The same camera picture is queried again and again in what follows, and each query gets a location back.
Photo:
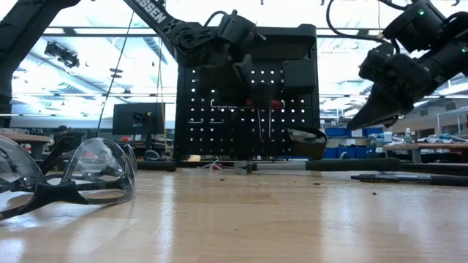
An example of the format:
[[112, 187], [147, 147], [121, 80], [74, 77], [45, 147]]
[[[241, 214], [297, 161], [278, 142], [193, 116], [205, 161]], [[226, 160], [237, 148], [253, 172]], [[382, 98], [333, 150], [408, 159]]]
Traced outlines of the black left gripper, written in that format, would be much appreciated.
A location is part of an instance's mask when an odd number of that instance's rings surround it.
[[[226, 104], [243, 104], [251, 90], [249, 73], [253, 69], [250, 53], [242, 53], [235, 59], [229, 53], [229, 45], [209, 45], [203, 56], [197, 79], [197, 93], [203, 98], [215, 90], [218, 100]], [[271, 84], [256, 84], [252, 88], [252, 102], [267, 106], [278, 99], [279, 89]]]

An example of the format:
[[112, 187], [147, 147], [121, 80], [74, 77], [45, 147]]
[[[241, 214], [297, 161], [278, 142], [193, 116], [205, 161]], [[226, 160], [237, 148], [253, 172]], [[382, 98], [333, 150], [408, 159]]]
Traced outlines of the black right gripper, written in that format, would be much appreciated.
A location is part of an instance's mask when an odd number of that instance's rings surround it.
[[347, 128], [391, 127], [400, 110], [411, 110], [416, 101], [432, 94], [439, 87], [439, 63], [434, 60], [438, 51], [413, 58], [395, 53], [389, 44], [371, 49], [360, 65], [360, 77], [372, 81], [371, 93]]

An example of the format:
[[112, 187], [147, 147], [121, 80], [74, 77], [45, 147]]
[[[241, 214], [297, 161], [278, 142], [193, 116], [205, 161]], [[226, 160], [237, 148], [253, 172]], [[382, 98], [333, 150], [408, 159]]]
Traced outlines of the black marker pen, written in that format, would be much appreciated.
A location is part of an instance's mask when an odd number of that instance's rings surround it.
[[375, 174], [375, 176], [381, 178], [398, 178], [399, 180], [431, 180], [431, 175], [378, 173]]
[[398, 178], [381, 178], [375, 175], [362, 174], [353, 175], [352, 180], [359, 180], [367, 183], [426, 183], [436, 186], [468, 186], [468, 177], [449, 176], [449, 175], [432, 175], [431, 180], [399, 180]]

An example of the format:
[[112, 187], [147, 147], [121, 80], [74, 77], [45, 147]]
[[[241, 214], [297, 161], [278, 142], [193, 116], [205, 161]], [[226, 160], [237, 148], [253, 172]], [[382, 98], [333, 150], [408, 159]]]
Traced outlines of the wooden workbench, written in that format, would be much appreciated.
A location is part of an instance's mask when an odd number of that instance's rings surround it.
[[423, 149], [458, 150], [462, 153], [468, 153], [468, 143], [404, 143], [396, 145], [384, 145], [382, 147], [386, 157], [390, 156], [390, 152], [396, 150], [408, 150], [412, 154], [412, 162], [416, 164], [422, 163], [421, 151]]
[[8, 134], [0, 133], [1, 136], [7, 137], [18, 144], [28, 143], [31, 145], [31, 155], [33, 159], [42, 159], [44, 145], [50, 142], [50, 138], [46, 136], [30, 135], [30, 134]]

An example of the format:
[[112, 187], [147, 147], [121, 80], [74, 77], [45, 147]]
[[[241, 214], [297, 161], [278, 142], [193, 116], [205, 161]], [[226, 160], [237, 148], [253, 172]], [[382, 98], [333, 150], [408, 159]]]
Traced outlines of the black pegboard tool stand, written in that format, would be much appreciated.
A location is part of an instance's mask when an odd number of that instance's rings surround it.
[[[173, 157], [179, 161], [190, 155], [226, 156], [231, 159], [306, 157], [295, 156], [291, 150], [288, 129], [317, 128], [320, 125], [319, 88], [317, 74], [316, 28], [301, 24], [295, 28], [260, 27], [265, 37], [250, 47], [253, 59], [251, 81], [254, 84], [275, 85], [280, 100], [285, 101], [277, 119], [274, 135], [269, 137], [268, 112], [260, 109], [262, 139], [259, 138], [257, 109], [216, 109], [210, 101], [218, 100], [215, 90], [203, 98], [197, 93], [199, 69], [179, 68], [176, 97], [175, 139]], [[311, 59], [316, 64], [317, 87], [310, 94], [286, 94], [283, 87], [282, 63]], [[224, 119], [223, 124], [210, 124], [210, 119]], [[204, 119], [204, 123], [188, 123]]]

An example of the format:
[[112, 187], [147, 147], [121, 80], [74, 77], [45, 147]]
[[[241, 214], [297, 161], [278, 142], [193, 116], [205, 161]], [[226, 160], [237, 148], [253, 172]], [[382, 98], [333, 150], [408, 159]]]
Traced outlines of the black plastic pegboard bin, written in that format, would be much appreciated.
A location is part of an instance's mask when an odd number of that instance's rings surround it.
[[[297, 129], [303, 132], [308, 133], [323, 133], [321, 130], [317, 128], [304, 128], [304, 129]], [[295, 156], [308, 156], [311, 160], [320, 160], [325, 152], [326, 145], [328, 141], [324, 144], [319, 143], [299, 143], [291, 141], [291, 150]]]

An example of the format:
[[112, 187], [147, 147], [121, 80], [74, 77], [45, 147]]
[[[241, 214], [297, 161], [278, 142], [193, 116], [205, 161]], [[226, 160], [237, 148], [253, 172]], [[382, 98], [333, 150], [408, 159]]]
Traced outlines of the black computer monitor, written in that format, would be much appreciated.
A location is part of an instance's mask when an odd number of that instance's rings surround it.
[[162, 103], [115, 104], [113, 135], [162, 134], [165, 129]]

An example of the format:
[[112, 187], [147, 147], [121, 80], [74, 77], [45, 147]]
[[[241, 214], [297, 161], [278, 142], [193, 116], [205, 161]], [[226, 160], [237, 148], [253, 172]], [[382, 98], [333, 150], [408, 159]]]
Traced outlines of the black ceiling mounted device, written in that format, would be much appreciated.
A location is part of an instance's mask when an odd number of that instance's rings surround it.
[[55, 42], [47, 42], [44, 54], [51, 58], [55, 58], [57, 61], [63, 63], [67, 68], [71, 69], [80, 66], [77, 53], [68, 51], [58, 46]]

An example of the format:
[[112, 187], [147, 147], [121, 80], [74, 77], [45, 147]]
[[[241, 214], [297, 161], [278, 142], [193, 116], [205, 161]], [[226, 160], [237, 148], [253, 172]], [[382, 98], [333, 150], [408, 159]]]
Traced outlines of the clear safety glasses black frame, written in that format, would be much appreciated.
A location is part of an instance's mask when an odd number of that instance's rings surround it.
[[54, 202], [114, 205], [136, 192], [132, 165], [116, 142], [93, 137], [81, 144], [62, 137], [41, 162], [0, 136], [0, 221]]
[[130, 144], [125, 144], [121, 146], [125, 154], [127, 155], [127, 158], [129, 159], [133, 171], [135, 174], [137, 174], [137, 158], [135, 155], [135, 152], [132, 149], [132, 146]]

